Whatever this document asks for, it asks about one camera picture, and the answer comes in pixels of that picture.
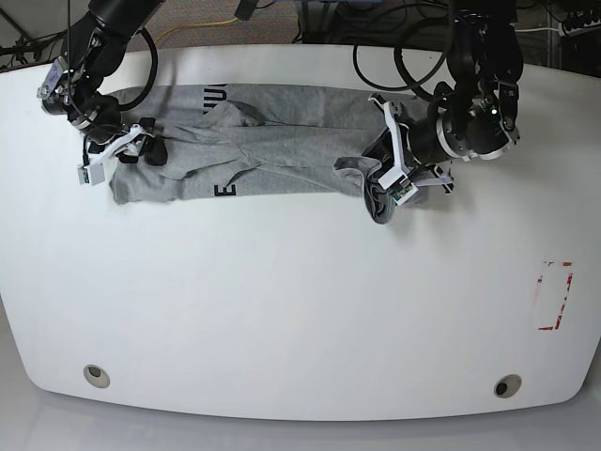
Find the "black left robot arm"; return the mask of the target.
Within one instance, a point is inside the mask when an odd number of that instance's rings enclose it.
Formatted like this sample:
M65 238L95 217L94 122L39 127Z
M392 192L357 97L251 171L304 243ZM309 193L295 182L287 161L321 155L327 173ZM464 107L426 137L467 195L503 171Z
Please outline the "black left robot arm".
M513 27L513 1L451 1L446 15L425 18L401 31L393 46L394 64L412 91L426 101L425 118L409 124L403 133L404 160L412 170L451 160L494 160L515 146L523 56ZM419 31L445 26L447 35L437 67L446 66L454 84L437 83L433 91L410 74L403 50Z

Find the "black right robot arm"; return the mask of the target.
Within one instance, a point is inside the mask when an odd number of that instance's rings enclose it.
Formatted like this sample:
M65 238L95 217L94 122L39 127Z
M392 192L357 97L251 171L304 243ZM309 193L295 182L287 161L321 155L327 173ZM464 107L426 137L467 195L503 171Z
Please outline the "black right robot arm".
M143 157L151 165L164 165L167 153L154 134L155 120L143 118L127 125L122 115L138 107L149 95L158 73L158 51L146 29L162 1L91 1L76 23L67 19L61 54L38 89L42 109L65 116L84 137L82 168L89 171L102 157L116 156L122 163ZM130 101L102 95L104 79L121 65L127 47L139 34L146 42L151 66L146 84Z

